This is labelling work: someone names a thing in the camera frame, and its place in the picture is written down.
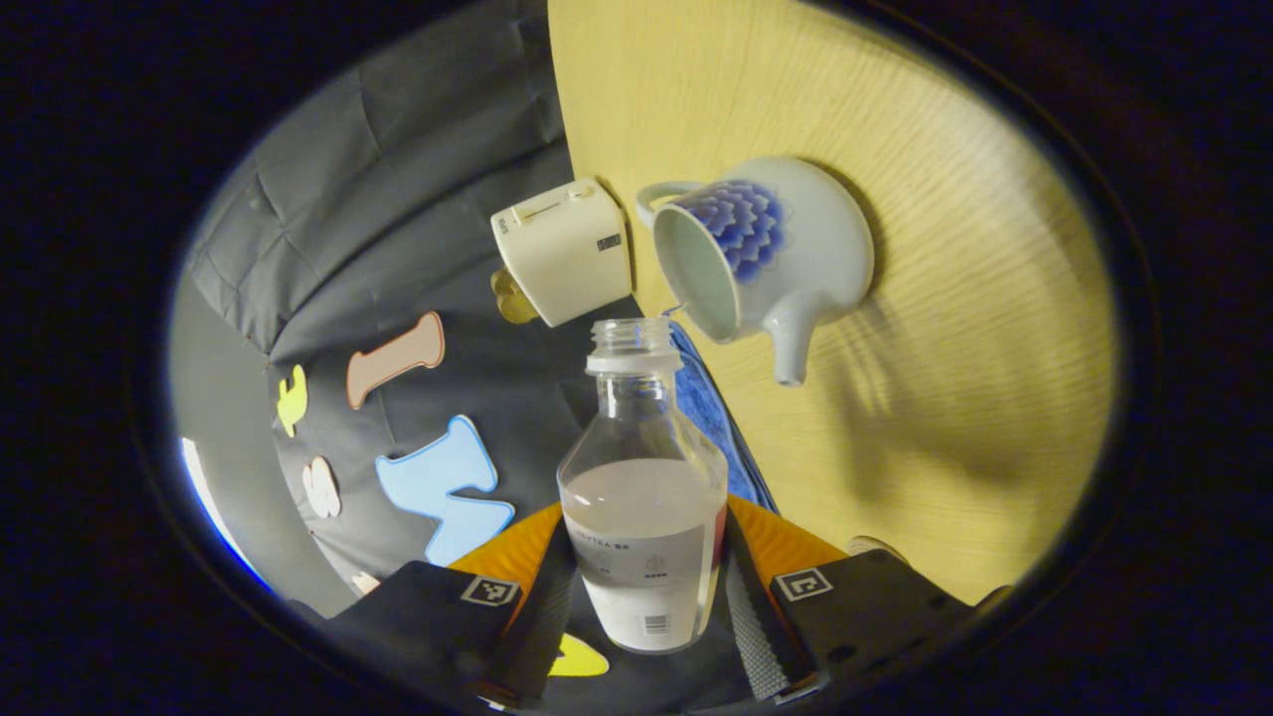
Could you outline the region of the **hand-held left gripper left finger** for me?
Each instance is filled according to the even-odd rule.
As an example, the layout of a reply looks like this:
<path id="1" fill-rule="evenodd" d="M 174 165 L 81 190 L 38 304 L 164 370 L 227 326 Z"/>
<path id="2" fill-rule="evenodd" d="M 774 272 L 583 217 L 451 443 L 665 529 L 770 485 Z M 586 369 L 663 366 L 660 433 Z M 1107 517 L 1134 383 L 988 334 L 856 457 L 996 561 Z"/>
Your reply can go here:
<path id="1" fill-rule="evenodd" d="M 527 707 L 542 698 L 558 657 L 574 578 L 556 503 L 452 564 L 404 564 L 318 628 L 404 687 Z"/>

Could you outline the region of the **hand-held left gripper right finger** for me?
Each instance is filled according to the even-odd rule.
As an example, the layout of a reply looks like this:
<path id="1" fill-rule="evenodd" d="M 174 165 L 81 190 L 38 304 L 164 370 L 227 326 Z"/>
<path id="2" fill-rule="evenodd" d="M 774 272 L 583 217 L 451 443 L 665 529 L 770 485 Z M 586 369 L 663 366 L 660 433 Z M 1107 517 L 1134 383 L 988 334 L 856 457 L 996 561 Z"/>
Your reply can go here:
<path id="1" fill-rule="evenodd" d="M 726 505 L 721 575 L 761 705 L 827 688 L 855 693 L 913 671 L 1009 595 L 1003 585 L 962 603 L 878 539 L 838 548 L 736 496 Z"/>

